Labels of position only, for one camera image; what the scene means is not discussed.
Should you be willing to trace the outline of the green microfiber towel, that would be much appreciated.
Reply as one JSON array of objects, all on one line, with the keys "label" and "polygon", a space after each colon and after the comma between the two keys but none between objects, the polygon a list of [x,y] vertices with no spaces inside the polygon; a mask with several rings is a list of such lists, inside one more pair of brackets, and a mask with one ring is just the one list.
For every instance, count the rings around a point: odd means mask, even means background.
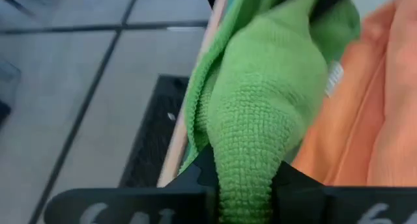
[{"label": "green microfiber towel", "polygon": [[310,22],[316,2],[262,0],[225,48],[208,103],[206,145],[218,174],[220,223],[270,220],[272,179],[319,112],[329,64],[358,36],[351,0]]}]

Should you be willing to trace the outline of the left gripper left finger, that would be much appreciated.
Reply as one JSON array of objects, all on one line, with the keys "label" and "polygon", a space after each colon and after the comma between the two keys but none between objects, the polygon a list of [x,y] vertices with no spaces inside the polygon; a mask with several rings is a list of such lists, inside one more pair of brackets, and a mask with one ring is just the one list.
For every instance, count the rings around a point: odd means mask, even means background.
[{"label": "left gripper left finger", "polygon": [[175,195],[167,224],[218,224],[219,184],[211,146],[166,187]]}]

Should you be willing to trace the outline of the orange microfiber towel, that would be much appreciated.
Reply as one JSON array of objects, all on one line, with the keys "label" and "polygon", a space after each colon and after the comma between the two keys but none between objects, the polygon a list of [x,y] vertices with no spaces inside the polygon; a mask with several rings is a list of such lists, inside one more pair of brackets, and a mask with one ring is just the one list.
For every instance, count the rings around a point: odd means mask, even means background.
[{"label": "orange microfiber towel", "polygon": [[417,0],[370,14],[293,167],[329,186],[417,187]]}]

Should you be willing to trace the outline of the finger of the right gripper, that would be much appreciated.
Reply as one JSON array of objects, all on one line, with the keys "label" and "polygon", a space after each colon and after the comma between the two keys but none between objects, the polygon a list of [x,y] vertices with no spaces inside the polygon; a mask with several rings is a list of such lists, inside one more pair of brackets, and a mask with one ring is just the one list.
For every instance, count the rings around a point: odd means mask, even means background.
[{"label": "finger of the right gripper", "polygon": [[317,0],[309,16],[310,22],[317,21],[323,14],[326,14],[333,6],[341,0]]}]

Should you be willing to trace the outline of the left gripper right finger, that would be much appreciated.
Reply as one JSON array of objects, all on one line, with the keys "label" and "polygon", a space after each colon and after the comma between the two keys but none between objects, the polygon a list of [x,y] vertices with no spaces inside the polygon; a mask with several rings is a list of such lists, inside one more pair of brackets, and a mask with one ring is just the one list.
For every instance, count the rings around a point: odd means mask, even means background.
[{"label": "left gripper right finger", "polygon": [[272,224],[321,224],[323,185],[286,162],[272,179]]}]

